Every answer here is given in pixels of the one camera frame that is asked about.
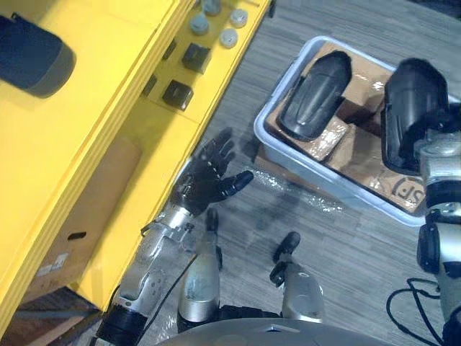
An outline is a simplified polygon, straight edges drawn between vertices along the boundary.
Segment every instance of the label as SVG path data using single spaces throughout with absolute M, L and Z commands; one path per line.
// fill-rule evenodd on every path
M 40 276 L 47 275 L 51 271 L 51 267 L 53 265 L 45 265 L 41 267 L 36 274 L 36 277 L 39 278 Z
M 68 252 L 65 252 L 63 254 L 59 254 L 56 257 L 55 262 L 53 263 L 53 266 L 51 267 L 51 270 L 58 270 L 61 269 L 64 266 L 64 262 L 66 261 L 67 256 L 69 255 Z

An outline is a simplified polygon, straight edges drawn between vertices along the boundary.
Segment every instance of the black object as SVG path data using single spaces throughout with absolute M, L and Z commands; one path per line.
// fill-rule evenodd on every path
M 455 309 L 448 322 L 444 325 L 442 332 L 444 338 L 444 346 L 459 346 L 461 340 L 461 306 Z
M 439 273 L 440 240 L 439 231 L 435 223 L 423 225 L 419 229 L 416 258 L 419 266 L 425 272 Z
M 427 186 L 427 208 L 441 203 L 452 202 L 461 203 L 461 182 L 459 180 L 445 180 Z
M 149 96 L 149 94 L 152 91 L 152 88 L 156 85 L 156 83 L 157 77 L 155 77 L 155 75 L 152 75 L 147 81 L 146 85 L 144 86 L 143 92 L 141 92 L 141 94 L 145 97 Z
M 209 208 L 207 211 L 206 227 L 208 232 L 217 233 L 219 227 L 218 212 L 214 208 Z
M 162 99 L 170 106 L 178 108 L 179 110 L 186 110 L 193 95 L 194 92 L 190 86 L 172 80 L 168 88 L 166 88 Z
M 173 39 L 168 48 L 165 50 L 164 56 L 161 57 L 161 60 L 166 60 L 170 57 L 170 55 L 173 53 L 173 50 L 176 48 L 176 40 Z
M 409 288 L 402 288 L 400 290 L 395 290 L 394 292 L 392 292 L 389 295 L 388 300 L 386 301 L 386 311 L 388 313 L 388 316 L 389 316 L 390 320 L 397 326 L 397 328 L 399 328 L 399 330 L 401 332 L 403 332 L 404 334 L 408 334 L 411 337 L 414 337 L 415 339 L 423 342 L 426 345 L 429 345 L 429 346 L 442 346 L 442 345 L 444 345 L 444 346 L 447 346 L 447 345 L 453 346 L 453 345 L 458 345 L 456 343 L 454 343 L 454 344 L 444 344 L 444 341 L 436 333 L 436 331 L 433 328 L 431 322 L 427 318 L 426 312 L 424 311 L 423 306 L 421 304 L 421 300 L 419 299 L 419 295 L 422 295 L 422 296 L 424 296 L 426 298 L 430 298 L 430 299 L 440 299 L 440 296 L 430 294 L 425 290 L 416 289 L 414 284 L 413 284 L 413 283 L 424 283 L 424 284 L 429 284 L 429 285 L 438 287 L 437 283 L 435 281 L 430 281 L 430 280 L 425 280 L 425 279 L 418 279 L 418 278 L 409 278 L 409 279 L 407 279 L 406 282 L 407 282 Z M 411 292 L 412 293 L 413 298 L 414 298 L 415 303 L 416 303 L 416 306 L 418 308 L 418 312 L 421 315 L 421 318 L 423 319 L 424 324 L 426 325 L 427 329 L 431 332 L 432 337 L 434 337 L 434 339 L 438 342 L 437 344 L 435 342 L 432 342 L 430 340 L 427 340 L 427 339 L 423 338 L 421 335 L 413 333 L 411 330 L 409 330 L 403 324 L 398 322 L 395 319 L 395 317 L 393 316 L 393 314 L 392 314 L 392 312 L 390 310 L 390 304 L 391 304 L 392 300 L 394 299 L 394 297 L 398 296 L 399 294 L 405 293 L 405 292 Z
M 345 52 L 335 50 L 319 58 L 277 118 L 279 126 L 301 141 L 319 137 L 342 103 L 351 77 L 351 58 Z
M 146 322 L 147 317 L 127 310 L 123 306 L 112 305 L 98 328 L 96 338 L 117 346 L 135 346 Z
M 193 158 L 173 187 L 170 201 L 186 208 L 194 216 L 203 213 L 209 204 L 235 195 L 253 180 L 250 171 L 221 179 L 235 154 L 231 152 L 232 129 L 226 128 L 209 141 Z
M 181 314 L 178 311 L 178 313 L 176 315 L 176 328 L 178 329 L 178 334 L 179 334 L 179 333 L 185 332 L 185 331 L 187 331 L 189 329 L 192 329 L 192 328 L 195 328 L 195 327 L 198 327 L 198 326 L 202 326 L 203 324 L 216 322 L 216 321 L 218 321 L 218 319 L 219 319 L 219 309 L 216 310 L 216 313 L 210 319 L 208 319 L 207 321 L 201 321 L 201 322 L 189 321 L 189 320 L 185 319 L 183 316 L 181 316 Z
M 424 139 L 429 128 L 450 129 L 456 121 L 453 113 L 445 78 L 428 61 L 402 61 L 385 85 L 381 113 L 384 165 L 397 173 L 419 175 L 415 142 Z
M 276 285 L 277 287 L 281 286 L 285 282 L 285 270 L 288 267 L 288 263 L 286 262 L 278 262 L 274 269 L 269 274 L 269 279 L 271 283 Z
M 205 221 L 207 232 L 213 232 L 218 234 L 219 217 L 218 212 L 214 208 L 208 208 L 207 220 Z M 218 257 L 219 270 L 223 269 L 223 250 L 220 247 L 216 247 L 216 256 Z
M 13 13 L 0 16 L 0 78 L 38 97 L 49 97 L 75 66 L 72 50 L 56 35 Z
M 297 246 L 300 244 L 301 235 L 298 232 L 290 232 L 282 240 L 280 245 L 275 250 L 274 256 L 272 256 L 272 261 L 275 263 L 274 269 L 269 274 L 269 279 L 277 287 L 279 287 L 285 281 L 285 270 L 288 267 L 289 262 L 279 262 L 280 256 L 282 254 L 292 254 Z
M 210 49 L 191 43 L 182 57 L 182 63 L 185 68 L 200 72 L 203 74 L 210 62 Z
M 277 7 L 277 0 L 271 0 L 271 3 L 269 4 L 269 18 L 274 18 L 276 7 Z
M 279 262 L 281 254 L 292 254 L 300 244 L 301 235 L 298 232 L 290 232 L 275 250 L 272 260 L 274 263 Z

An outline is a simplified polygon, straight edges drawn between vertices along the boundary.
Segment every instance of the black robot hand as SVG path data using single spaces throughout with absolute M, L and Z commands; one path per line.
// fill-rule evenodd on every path
M 253 179 L 250 171 L 222 179 L 236 156 L 231 152 L 232 129 L 226 128 L 209 141 L 192 159 L 186 171 L 174 185 L 171 202 L 186 208 L 194 216 L 203 213 L 210 203 L 235 195 Z

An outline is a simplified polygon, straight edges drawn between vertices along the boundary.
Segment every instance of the square button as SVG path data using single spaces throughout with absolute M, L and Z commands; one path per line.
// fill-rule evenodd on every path
M 203 74 L 210 62 L 210 49 L 191 43 L 182 57 L 182 64 L 185 68 Z
M 172 80 L 168 88 L 166 88 L 162 99 L 166 104 L 172 107 L 185 110 L 193 95 L 194 92 L 190 86 Z

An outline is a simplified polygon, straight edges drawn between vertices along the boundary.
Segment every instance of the robotic arm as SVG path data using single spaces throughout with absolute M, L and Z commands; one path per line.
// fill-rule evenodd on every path
M 440 288 L 446 345 L 461 340 L 461 114 L 449 105 L 444 77 L 427 61 L 403 61 L 385 87 L 382 160 L 396 172 L 420 175 L 426 224 L 418 263 Z
M 222 179 L 229 162 L 232 130 L 226 128 L 208 142 L 174 185 L 168 206 L 143 229 L 144 237 L 133 263 L 123 275 L 119 289 L 97 335 L 90 345 L 137 345 L 148 317 L 161 301 L 166 279 L 162 262 L 182 250 L 190 236 L 191 221 L 209 204 L 225 200 L 253 179 L 250 171 Z

